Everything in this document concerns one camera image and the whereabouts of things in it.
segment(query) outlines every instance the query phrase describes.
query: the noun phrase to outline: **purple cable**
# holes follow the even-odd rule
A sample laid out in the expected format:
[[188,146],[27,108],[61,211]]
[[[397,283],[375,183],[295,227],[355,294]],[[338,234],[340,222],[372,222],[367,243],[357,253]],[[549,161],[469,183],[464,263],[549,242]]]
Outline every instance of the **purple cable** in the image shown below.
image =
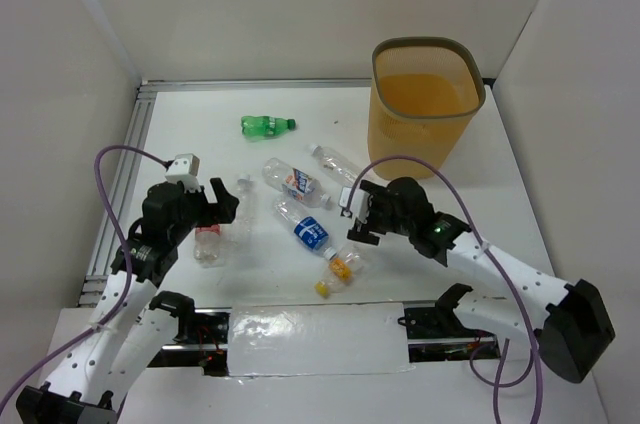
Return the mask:
[[[503,349],[504,350],[507,348],[507,342],[509,341],[509,339],[505,339],[505,347]],[[478,353],[487,347],[492,346],[492,343],[489,344],[485,344],[483,346],[478,346],[476,347],[473,352],[471,353],[471,356],[469,356],[469,366],[471,366],[471,372],[473,372],[473,374],[480,379],[482,382],[484,382],[485,384],[488,384],[489,386],[495,386],[495,381],[490,381],[489,379],[487,379],[486,377],[484,377],[482,374],[480,374],[480,372],[476,369],[476,365],[474,364],[476,356],[478,355]],[[515,387],[518,384],[520,384],[522,381],[524,381],[527,376],[531,373],[531,369],[533,369],[533,354],[529,353],[529,363],[527,364],[527,368],[524,370],[524,372],[522,373],[522,375],[516,379],[515,381],[511,381],[511,382],[507,382],[506,384],[499,384],[500,389],[505,389],[507,387]]]
[[[98,322],[100,326],[106,325],[111,319],[114,318],[114,316],[118,313],[118,311],[120,311],[120,308],[124,303],[124,300],[127,298],[127,294],[129,294],[129,288],[131,287],[131,281],[133,278],[133,264],[131,263],[129,245],[127,244],[127,240],[124,237],[122,228],[118,223],[118,218],[116,217],[115,213],[113,212],[113,209],[111,208],[111,204],[109,203],[109,197],[107,196],[107,191],[104,188],[104,183],[102,181],[102,174],[100,172],[100,162],[102,161],[102,158],[104,157],[104,155],[110,151],[115,151],[115,150],[132,151],[158,162],[165,168],[167,167],[167,163],[165,161],[163,161],[162,159],[152,154],[149,154],[148,152],[140,150],[136,147],[125,146],[120,144],[105,147],[98,153],[98,155],[95,158],[95,161],[93,162],[93,172],[96,177],[98,194],[100,194],[100,200],[104,205],[105,211],[107,211],[107,216],[109,217],[111,224],[113,224],[113,227],[116,231],[116,235],[118,236],[118,240],[120,241],[120,246],[122,247],[122,252],[124,253],[125,268],[127,271],[127,280],[125,282],[123,291],[120,293],[120,298],[111,308],[111,310],[107,312],[102,319],[100,319],[100,321]],[[39,369],[47,365],[52,359],[55,359],[57,356],[62,354],[64,351],[66,351],[70,347],[73,347],[76,344],[79,344],[80,342],[84,341],[87,337],[92,335],[94,332],[95,332],[94,328],[89,328],[86,331],[83,331],[81,334],[77,335],[76,337],[71,339],[69,342],[67,342],[66,344],[63,344],[61,347],[53,351],[51,354],[49,354],[48,356],[45,356],[42,360],[35,363],[31,369],[25,372],[25,374],[20,379],[18,379],[18,381],[11,387],[11,389],[7,391],[7,394],[2,398],[2,401],[0,401],[0,416],[2,416],[2,413],[7,407],[7,404],[9,403],[11,396],[13,396],[17,392],[17,390],[20,389],[25,384],[25,382],[29,380],[31,376],[33,376],[36,372],[38,372]]]
[[[447,177],[444,174],[442,174],[438,169],[436,169],[434,166],[432,166],[426,161],[423,161],[422,159],[418,159],[417,157],[406,156],[403,154],[387,156],[381,159],[377,159],[373,161],[371,164],[369,164],[367,167],[365,167],[362,170],[362,172],[358,175],[358,177],[356,178],[353,184],[353,187],[351,188],[351,192],[349,193],[349,199],[347,200],[347,210],[349,211],[351,210],[351,201],[353,200],[353,195],[355,194],[355,191],[358,188],[358,184],[360,183],[362,178],[365,176],[365,174],[380,163],[383,163],[386,161],[394,161],[394,160],[416,162],[426,167],[431,172],[433,172],[436,176],[438,176],[438,178],[449,188],[449,190],[453,194],[453,197],[455,197],[456,201],[458,202],[458,205],[460,206],[460,209],[462,209],[462,213],[464,214],[467,220],[467,223],[469,224],[469,227],[471,227],[471,232],[473,232],[473,235],[478,240],[478,243],[480,245],[483,244],[482,236],[480,235],[480,232],[478,232],[478,228],[473,222],[473,218],[471,217],[471,213],[469,212],[469,209],[467,208],[466,204],[462,200],[462,197],[460,196],[460,194],[458,193],[454,185],[451,183],[451,181],[449,181],[449,179],[447,179]],[[504,267],[502,267],[502,264],[500,264],[498,259],[496,259],[496,257],[493,255],[493,253],[489,249],[485,251],[485,254],[489,258],[489,260],[493,263],[493,265],[496,267],[496,269],[498,269],[498,272],[500,273],[500,275],[506,282],[507,286],[509,287],[511,294],[513,295],[513,298],[516,301],[516,305],[518,306],[518,310],[520,311],[520,314],[522,314],[522,320],[524,321],[524,325],[527,329],[527,336],[529,337],[529,344],[531,345],[531,356],[533,359],[533,367],[535,369],[535,375],[536,375],[536,402],[533,408],[533,413],[531,415],[530,422],[531,424],[537,424],[540,421],[540,414],[542,412],[542,395],[543,395],[542,361],[540,360],[540,352],[538,351],[538,343],[536,341],[536,336],[533,333],[531,318],[529,317],[527,308],[525,307],[524,302],[522,301],[522,297],[520,297],[520,293],[518,293],[518,289],[516,289],[515,284],[507,274],[507,271],[505,271]],[[493,383],[493,401],[494,401],[493,413],[494,413],[496,423],[498,424],[502,422],[502,420],[500,419],[500,412],[498,410],[498,393],[500,391],[500,376],[502,375],[502,369],[504,368],[504,364],[507,360],[508,349],[509,349],[508,343],[505,342],[505,346],[502,351],[502,356],[500,358],[500,363],[498,364],[498,370],[496,372],[496,380]]]

